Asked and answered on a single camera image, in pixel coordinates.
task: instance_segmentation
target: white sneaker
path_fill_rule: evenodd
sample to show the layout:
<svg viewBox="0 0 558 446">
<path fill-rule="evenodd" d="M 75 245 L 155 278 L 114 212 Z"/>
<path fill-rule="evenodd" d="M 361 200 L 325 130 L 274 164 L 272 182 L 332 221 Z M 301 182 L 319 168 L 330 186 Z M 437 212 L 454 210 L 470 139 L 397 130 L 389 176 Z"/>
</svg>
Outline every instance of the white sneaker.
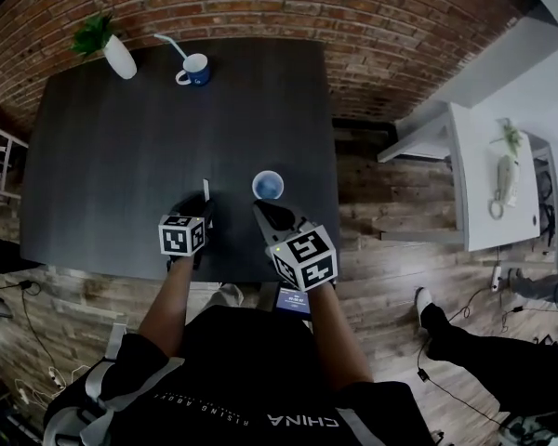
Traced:
<svg viewBox="0 0 558 446">
<path fill-rule="evenodd" d="M 432 295 L 425 287 L 416 291 L 416 308 L 418 309 L 419 325 L 421 325 L 421 313 L 432 303 Z"/>
</svg>

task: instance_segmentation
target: blue mug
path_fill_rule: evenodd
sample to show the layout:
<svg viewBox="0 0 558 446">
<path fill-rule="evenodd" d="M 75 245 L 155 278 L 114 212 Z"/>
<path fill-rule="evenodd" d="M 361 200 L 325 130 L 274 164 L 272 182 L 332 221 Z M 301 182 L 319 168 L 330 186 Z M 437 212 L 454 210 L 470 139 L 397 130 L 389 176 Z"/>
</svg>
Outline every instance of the blue mug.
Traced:
<svg viewBox="0 0 558 446">
<path fill-rule="evenodd" d="M 182 71 L 176 74 L 176 83 L 179 85 L 205 85 L 211 75 L 208 69 L 208 59 L 201 53 L 194 53 L 184 60 Z"/>
</svg>

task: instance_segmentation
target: floor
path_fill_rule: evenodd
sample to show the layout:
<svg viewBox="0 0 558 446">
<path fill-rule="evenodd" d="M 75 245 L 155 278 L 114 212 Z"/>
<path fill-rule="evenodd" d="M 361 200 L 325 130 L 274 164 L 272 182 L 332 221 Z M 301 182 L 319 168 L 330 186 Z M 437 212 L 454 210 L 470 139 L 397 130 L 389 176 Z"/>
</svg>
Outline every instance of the floor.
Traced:
<svg viewBox="0 0 558 446">
<path fill-rule="evenodd" d="M 487 287 L 497 251 L 469 254 L 457 247 L 380 241 L 381 230 L 446 230 L 455 226 L 450 170 L 444 163 L 394 160 L 377 164 L 368 155 L 338 152 L 342 253 L 337 293 L 375 380 L 407 382 L 430 430 L 445 432 L 444 444 L 498 444 L 497 425 L 418 378 L 417 355 L 425 337 L 419 331 L 413 306 L 415 290 L 423 285 L 432 290 L 447 314 L 457 312 L 475 291 Z M 0 237 L 18 239 L 16 213 L 0 210 Z M 528 242 L 512 251 L 503 249 L 501 255 L 537 259 L 540 252 L 540 243 Z M 27 297 L 27 308 L 35 330 L 67 382 L 74 369 L 91 365 L 102 356 L 115 319 L 127 317 L 130 328 L 138 326 L 159 288 L 157 282 L 55 267 L 0 276 L 0 286 L 24 279 L 42 285 L 41 294 Z M 192 287 L 189 318 L 196 315 L 215 287 L 204 283 Z M 6 289 L 0 296 L 15 316 L 13 320 L 0 319 L 0 374 L 11 387 L 18 378 L 43 392 L 55 392 L 47 377 L 49 359 L 29 329 L 20 291 Z M 509 292 L 498 297 L 486 291 L 475 297 L 471 316 L 459 316 L 455 323 L 474 334 L 501 335 L 499 303 L 504 308 L 527 304 Z M 558 315 L 554 313 L 522 312 L 510 316 L 508 325 L 504 336 L 528 341 L 546 334 L 558 338 Z M 470 374 L 424 356 L 420 362 L 435 382 L 454 395 L 498 420 L 504 417 L 497 414 L 496 401 Z M 27 406 L 21 400 L 17 404 L 40 424 L 40 406 Z"/>
</svg>

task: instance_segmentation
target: potted plant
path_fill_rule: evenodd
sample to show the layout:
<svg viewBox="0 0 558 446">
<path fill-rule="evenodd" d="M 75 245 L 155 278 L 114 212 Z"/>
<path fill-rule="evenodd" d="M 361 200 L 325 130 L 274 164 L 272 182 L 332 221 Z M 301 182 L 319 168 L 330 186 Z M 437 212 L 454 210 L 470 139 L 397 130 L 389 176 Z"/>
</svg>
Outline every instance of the potted plant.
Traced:
<svg viewBox="0 0 558 446">
<path fill-rule="evenodd" d="M 112 15 L 94 15 L 86 19 L 85 26 L 74 34 L 71 50 L 85 58 L 103 50 L 103 55 L 113 70 L 124 79 L 130 79 L 137 73 L 137 65 L 124 43 L 113 34 L 111 20 Z"/>
</svg>

